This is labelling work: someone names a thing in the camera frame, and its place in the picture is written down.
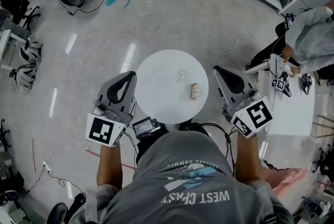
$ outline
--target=plug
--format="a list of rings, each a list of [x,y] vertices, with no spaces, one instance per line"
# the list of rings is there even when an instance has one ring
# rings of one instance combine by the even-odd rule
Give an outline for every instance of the plug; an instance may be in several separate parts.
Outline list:
[[[52,172],[52,170],[50,169],[50,167],[47,165],[47,163],[45,161],[43,161],[43,167],[46,168],[46,170],[49,174]]]

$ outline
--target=person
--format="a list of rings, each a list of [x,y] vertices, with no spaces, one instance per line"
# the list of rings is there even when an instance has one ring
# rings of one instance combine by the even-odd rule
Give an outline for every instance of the person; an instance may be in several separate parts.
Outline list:
[[[133,181],[124,188],[120,145],[101,146],[97,190],[87,192],[70,224],[293,223],[261,180],[257,137],[238,133],[235,178],[205,131],[154,134],[149,147],[144,140]]]
[[[282,54],[284,62],[289,61],[292,77],[311,73],[334,64],[334,2],[314,8],[298,15],[291,28],[260,51],[245,66],[248,70],[270,58],[272,53]]]

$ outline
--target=gray floor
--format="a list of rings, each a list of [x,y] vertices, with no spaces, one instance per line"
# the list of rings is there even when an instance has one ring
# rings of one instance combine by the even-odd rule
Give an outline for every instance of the gray floor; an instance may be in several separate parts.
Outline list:
[[[120,72],[131,43],[136,45],[132,70],[150,54],[164,49],[187,52],[206,67],[220,54],[231,51],[239,36],[251,37],[259,32],[252,40],[242,39],[233,54],[217,62],[241,67],[276,38],[268,36],[275,34],[275,26],[283,20],[272,7],[259,0],[130,0],[126,8],[128,0],[117,0],[111,6],[106,6],[105,1],[96,12],[79,11],[70,16],[57,0],[33,0],[41,6],[42,14],[33,28],[44,44],[37,79],[28,94],[16,88],[7,72],[3,72],[0,84],[1,117],[11,130],[12,152],[27,187],[38,178],[43,160],[51,167],[52,175],[64,177],[82,189],[95,187],[99,158],[85,150],[99,153],[99,146],[84,143],[86,117],[92,111],[101,84]],[[93,9],[99,2],[88,0],[84,9]],[[75,43],[67,54],[68,42],[75,35]],[[210,69],[208,76],[210,85],[214,84]],[[54,89],[57,95],[51,118]],[[144,116],[138,107],[135,121]],[[231,128],[221,115],[215,87],[210,88],[207,103],[197,119]],[[225,152],[222,134],[214,129],[208,131]],[[278,154],[275,156],[279,158],[274,157],[277,148],[272,144],[268,158],[277,161],[276,166],[308,167],[315,149],[315,144],[308,142],[296,142],[302,145],[301,151],[291,149],[296,152],[297,164],[289,164],[290,157]],[[74,144],[79,145],[54,151]],[[134,150],[129,140],[123,137],[121,145],[122,163],[133,166]],[[285,142],[279,145],[282,148],[287,149]],[[132,180],[133,169],[123,167],[123,171],[126,185]],[[47,209],[58,202],[71,204],[67,188],[46,173],[30,194]]]

